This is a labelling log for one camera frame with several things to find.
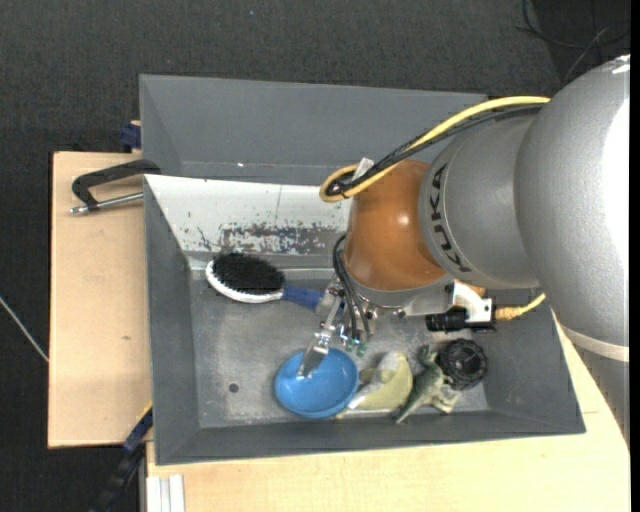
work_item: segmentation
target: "gray bin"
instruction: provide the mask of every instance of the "gray bin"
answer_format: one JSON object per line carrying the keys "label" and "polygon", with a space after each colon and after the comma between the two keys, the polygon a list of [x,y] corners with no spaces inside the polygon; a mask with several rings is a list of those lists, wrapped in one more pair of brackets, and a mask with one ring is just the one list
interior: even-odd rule
{"label": "gray bin", "polygon": [[[199,178],[147,177],[144,188],[159,464],[584,431],[546,306],[483,334],[433,334],[420,318],[385,317],[360,368],[387,350],[412,357],[423,343],[466,337],[489,358],[482,385],[465,392],[449,416],[426,407],[404,425],[376,414],[311,421],[277,403],[273,377],[306,346],[320,318],[294,304],[232,303],[204,279],[213,254],[242,247],[273,261],[293,284],[324,288],[348,203],[309,200],[305,211],[307,187],[277,184],[318,185],[336,168],[379,158],[482,96],[155,76],[142,77],[141,94],[145,158],[163,175]],[[418,158],[430,161],[441,149]],[[274,190],[275,207],[267,198]],[[255,226],[276,237],[296,229],[297,240],[317,236],[283,250],[238,235]],[[229,232],[238,236],[225,237]],[[534,293],[492,295],[498,304],[524,303]]]}

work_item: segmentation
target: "blue bowl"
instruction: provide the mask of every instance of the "blue bowl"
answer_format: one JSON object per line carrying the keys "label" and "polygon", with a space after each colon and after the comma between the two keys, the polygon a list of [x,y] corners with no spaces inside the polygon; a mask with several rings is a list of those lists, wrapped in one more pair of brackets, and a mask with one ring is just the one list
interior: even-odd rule
{"label": "blue bowl", "polygon": [[329,353],[311,377],[298,375],[304,352],[289,358],[278,370],[275,392],[280,403],[303,418],[329,418],[342,411],[358,388],[358,368],[344,352]]}

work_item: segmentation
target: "toy dinosaur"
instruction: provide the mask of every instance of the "toy dinosaur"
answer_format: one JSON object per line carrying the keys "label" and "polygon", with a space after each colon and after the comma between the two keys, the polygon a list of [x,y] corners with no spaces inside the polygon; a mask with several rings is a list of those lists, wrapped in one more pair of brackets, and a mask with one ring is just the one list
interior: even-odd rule
{"label": "toy dinosaur", "polygon": [[415,378],[413,390],[407,403],[400,411],[400,415],[396,418],[396,423],[402,423],[407,416],[413,414],[423,405],[431,405],[449,414],[460,395],[455,393],[453,396],[447,396],[443,393],[443,387],[448,383],[448,377],[435,363],[438,353],[429,350],[427,354],[423,351],[422,355],[426,355],[426,357],[421,357],[420,361],[425,369]]}

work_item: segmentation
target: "black wheel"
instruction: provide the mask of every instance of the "black wheel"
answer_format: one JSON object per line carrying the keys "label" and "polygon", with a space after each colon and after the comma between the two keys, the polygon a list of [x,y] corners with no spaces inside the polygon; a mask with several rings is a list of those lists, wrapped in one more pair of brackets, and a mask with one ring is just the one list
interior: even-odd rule
{"label": "black wheel", "polygon": [[436,362],[451,379],[451,388],[457,391],[471,389],[487,373],[487,356],[472,340],[461,338],[445,345]]}

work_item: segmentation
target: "kuka logo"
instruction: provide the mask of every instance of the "kuka logo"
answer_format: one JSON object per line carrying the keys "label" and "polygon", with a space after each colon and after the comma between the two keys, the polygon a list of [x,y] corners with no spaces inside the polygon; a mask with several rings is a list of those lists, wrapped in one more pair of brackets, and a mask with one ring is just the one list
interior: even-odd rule
{"label": "kuka logo", "polygon": [[462,258],[460,255],[451,247],[451,242],[449,240],[450,233],[447,233],[444,228],[444,224],[442,223],[442,213],[440,211],[440,188],[441,188],[441,179],[442,173],[447,168],[447,164],[444,164],[440,169],[438,169],[433,175],[433,180],[431,181],[431,192],[429,194],[429,205],[431,206],[431,221],[433,222],[433,231],[436,234],[436,237],[440,236],[441,243],[440,248],[444,251],[444,254],[447,258],[449,258],[460,272],[471,272],[471,269],[465,266],[462,263]]}

